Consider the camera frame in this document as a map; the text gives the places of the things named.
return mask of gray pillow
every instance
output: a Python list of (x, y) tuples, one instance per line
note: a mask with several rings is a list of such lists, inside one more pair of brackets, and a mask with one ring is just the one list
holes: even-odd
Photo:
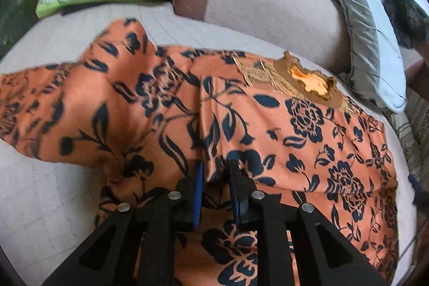
[(351, 70), (342, 78), (359, 96), (380, 109), (405, 109), (402, 56), (380, 0), (339, 0), (350, 35)]

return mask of mattress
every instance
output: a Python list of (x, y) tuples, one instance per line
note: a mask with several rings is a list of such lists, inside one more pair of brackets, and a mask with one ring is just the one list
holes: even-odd
[[(108, 4), (64, 17), (53, 15), (38, 22), (0, 62), (0, 73), (75, 61), (110, 21), (123, 17), (141, 21), (149, 39), (156, 44), (244, 50), (270, 58), (283, 56), (284, 49), (254, 37), (178, 17), (168, 2)], [(330, 74), (297, 56), (304, 67)], [(338, 87), (351, 95), (343, 84), (338, 83)], [(412, 260), (416, 231), (414, 191), (394, 130), (374, 107), (359, 104), (385, 124), (397, 174), (400, 261), (393, 280), (396, 286)], [(29, 286), (38, 286), (94, 229), (103, 174), (99, 169), (29, 159), (1, 141), (0, 159), (0, 245), (22, 279)]]

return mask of blue gripper pad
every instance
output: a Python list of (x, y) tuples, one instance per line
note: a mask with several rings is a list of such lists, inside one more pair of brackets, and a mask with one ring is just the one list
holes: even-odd
[(192, 226), (198, 228), (201, 217), (201, 201), (202, 201), (202, 176), (204, 172), (204, 165), (198, 161), (195, 165), (194, 171), (197, 171), (197, 185), (194, 192), (194, 199), (192, 200)]
[(234, 218), (234, 223), (237, 225), (240, 225), (240, 203), (237, 200), (237, 191), (235, 188), (235, 182), (233, 178), (230, 176), (229, 181), (230, 186), (230, 194), (231, 194), (231, 208), (232, 208), (232, 215)]

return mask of metal screw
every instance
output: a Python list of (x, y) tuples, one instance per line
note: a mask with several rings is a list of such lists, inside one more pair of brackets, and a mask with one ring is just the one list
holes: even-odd
[(180, 192), (177, 190), (173, 190), (172, 192), (168, 193), (168, 197), (171, 200), (179, 200), (182, 197), (182, 194), (180, 194)]
[(302, 211), (312, 213), (315, 210), (315, 207), (312, 204), (309, 204), (306, 202), (305, 204), (302, 204), (301, 206)]
[(127, 202), (121, 202), (121, 204), (117, 206), (117, 210), (119, 212), (127, 212), (130, 208), (131, 208), (131, 205), (128, 204)]
[(264, 193), (264, 192), (261, 192), (260, 190), (255, 190), (255, 191), (252, 193), (252, 197), (253, 197), (254, 199), (256, 199), (256, 200), (261, 200), (261, 199), (263, 199), (263, 198), (265, 197), (265, 193)]

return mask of black fur pillow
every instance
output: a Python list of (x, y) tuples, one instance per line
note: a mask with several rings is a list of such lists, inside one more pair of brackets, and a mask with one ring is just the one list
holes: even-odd
[(383, 0), (383, 6), (399, 46), (414, 49), (429, 40), (429, 17), (415, 0)]

